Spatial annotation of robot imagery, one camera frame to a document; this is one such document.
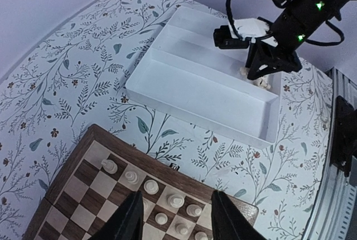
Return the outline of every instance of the wall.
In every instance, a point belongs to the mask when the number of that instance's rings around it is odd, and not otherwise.
[[[0,0],[0,82],[56,26],[94,0]]]
[[[196,0],[214,9],[225,12],[225,0]],[[343,73],[357,83],[357,25],[355,24],[355,14],[357,14],[356,2],[349,2],[342,10],[343,20],[339,23],[333,21],[344,33],[346,40],[343,44],[335,47],[317,47],[303,44],[298,53],[305,57],[321,70],[328,70],[337,66]],[[271,0],[232,0],[232,10],[235,18],[264,17],[274,21],[281,9],[274,6]],[[338,40],[338,35],[331,32],[328,27],[321,26],[311,37],[321,41]]]

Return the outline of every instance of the chessboard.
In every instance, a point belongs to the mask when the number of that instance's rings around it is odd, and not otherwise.
[[[114,174],[103,168],[103,160],[116,164]],[[135,172],[135,181],[128,181],[127,172]],[[148,180],[158,184],[155,194],[146,192],[144,184]],[[212,239],[213,188],[136,150],[97,125],[89,127],[49,187],[23,239],[89,239],[124,199],[138,190],[145,206],[143,240],[195,240],[199,232]],[[167,199],[174,194],[184,198],[182,207],[169,205]],[[231,196],[230,199],[253,225],[258,208]],[[188,215],[189,205],[198,206],[201,214]],[[167,216],[165,224],[156,222],[158,213]],[[178,224],[185,225],[185,235],[177,232]]]

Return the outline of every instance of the floral tablecloth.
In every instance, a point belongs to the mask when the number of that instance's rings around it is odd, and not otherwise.
[[[0,239],[20,239],[61,166],[96,123],[147,155],[259,207],[267,239],[300,239],[329,139],[332,81],[306,61],[284,74],[277,142],[256,150],[128,99],[125,82],[191,0],[100,0],[0,86]]]

